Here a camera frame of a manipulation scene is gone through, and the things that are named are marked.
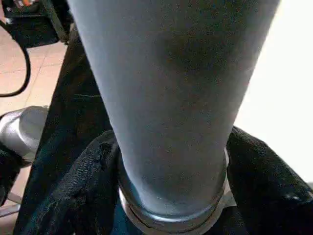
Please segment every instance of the cylindrical tube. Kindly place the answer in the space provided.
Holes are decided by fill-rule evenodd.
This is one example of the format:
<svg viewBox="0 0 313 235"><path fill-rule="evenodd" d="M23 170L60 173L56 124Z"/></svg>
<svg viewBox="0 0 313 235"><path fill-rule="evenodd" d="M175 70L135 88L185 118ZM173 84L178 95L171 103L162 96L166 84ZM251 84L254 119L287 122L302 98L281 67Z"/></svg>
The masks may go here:
<svg viewBox="0 0 313 235"><path fill-rule="evenodd" d="M126 199L152 220L211 210L279 0L68 2L121 148Z"/></svg>

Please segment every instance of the black cable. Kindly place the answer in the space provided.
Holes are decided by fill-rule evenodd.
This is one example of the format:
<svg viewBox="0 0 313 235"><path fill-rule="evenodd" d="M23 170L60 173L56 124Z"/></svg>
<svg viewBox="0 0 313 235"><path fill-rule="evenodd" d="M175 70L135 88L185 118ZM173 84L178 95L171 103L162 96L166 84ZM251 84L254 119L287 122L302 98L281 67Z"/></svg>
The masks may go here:
<svg viewBox="0 0 313 235"><path fill-rule="evenodd" d="M4 22L2 22L0 20L0 26L8 33L11 35L11 33L9 32L9 30L7 29L7 26L5 25ZM24 57L25 57L25 61L26 61L26 76L25 76L25 80L23 85L15 92L12 93L7 93L7 94L0 94L0 97L12 97L12 96L16 96L20 93L22 93L23 91L25 91L25 89L27 88L29 81L30 81L30 72L31 72L31 68L30 68L30 59L29 59L29 54L26 50L25 47L22 46L21 42L18 42L18 40L16 40L15 38L12 37L12 40L14 40L20 47L20 49L22 50Z"/></svg>

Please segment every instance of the dark cloth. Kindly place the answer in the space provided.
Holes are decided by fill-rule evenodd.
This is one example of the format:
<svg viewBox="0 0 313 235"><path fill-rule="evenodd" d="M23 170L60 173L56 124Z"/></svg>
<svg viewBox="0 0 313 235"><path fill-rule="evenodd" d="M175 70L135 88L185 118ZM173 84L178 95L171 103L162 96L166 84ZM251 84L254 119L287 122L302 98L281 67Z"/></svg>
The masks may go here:
<svg viewBox="0 0 313 235"><path fill-rule="evenodd" d="M252 235L313 234L313 190L263 141L234 127L228 180Z"/></svg>
<svg viewBox="0 0 313 235"><path fill-rule="evenodd" d="M117 199L118 153L112 131L95 138L16 233L109 234Z"/></svg>
<svg viewBox="0 0 313 235"><path fill-rule="evenodd" d="M21 157L0 143L0 206L6 201L21 166Z"/></svg>
<svg viewBox="0 0 313 235"><path fill-rule="evenodd" d="M78 32L73 30L14 234L50 234L39 232L49 223L42 223L48 213L46 199L89 143L111 129ZM73 228L66 228L60 234L72 233Z"/></svg>

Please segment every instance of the gray pole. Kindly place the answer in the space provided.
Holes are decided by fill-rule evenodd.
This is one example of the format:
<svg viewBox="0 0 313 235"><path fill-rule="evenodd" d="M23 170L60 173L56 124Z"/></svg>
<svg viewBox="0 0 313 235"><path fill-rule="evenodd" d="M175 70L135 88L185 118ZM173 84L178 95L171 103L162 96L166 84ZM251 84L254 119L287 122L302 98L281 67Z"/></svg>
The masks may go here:
<svg viewBox="0 0 313 235"><path fill-rule="evenodd" d="M149 226L198 226L223 192L225 144L279 0L68 2L126 199Z"/></svg>

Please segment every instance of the tiled floor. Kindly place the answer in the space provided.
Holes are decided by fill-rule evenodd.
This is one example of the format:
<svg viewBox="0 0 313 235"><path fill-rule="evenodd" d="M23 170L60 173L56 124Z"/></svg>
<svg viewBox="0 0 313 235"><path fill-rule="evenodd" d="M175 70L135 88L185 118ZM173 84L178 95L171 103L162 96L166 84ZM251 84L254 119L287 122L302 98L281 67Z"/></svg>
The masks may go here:
<svg viewBox="0 0 313 235"><path fill-rule="evenodd" d="M31 105L49 105L65 50L66 46L61 43L28 49L31 61L30 84L18 96L0 98L0 115ZM24 75L25 63L21 51L0 27L0 93L20 86ZM29 171L30 167L21 170L12 188L13 193L23 195ZM11 234L16 217L17 214L14 214L0 219L1 235Z"/></svg>

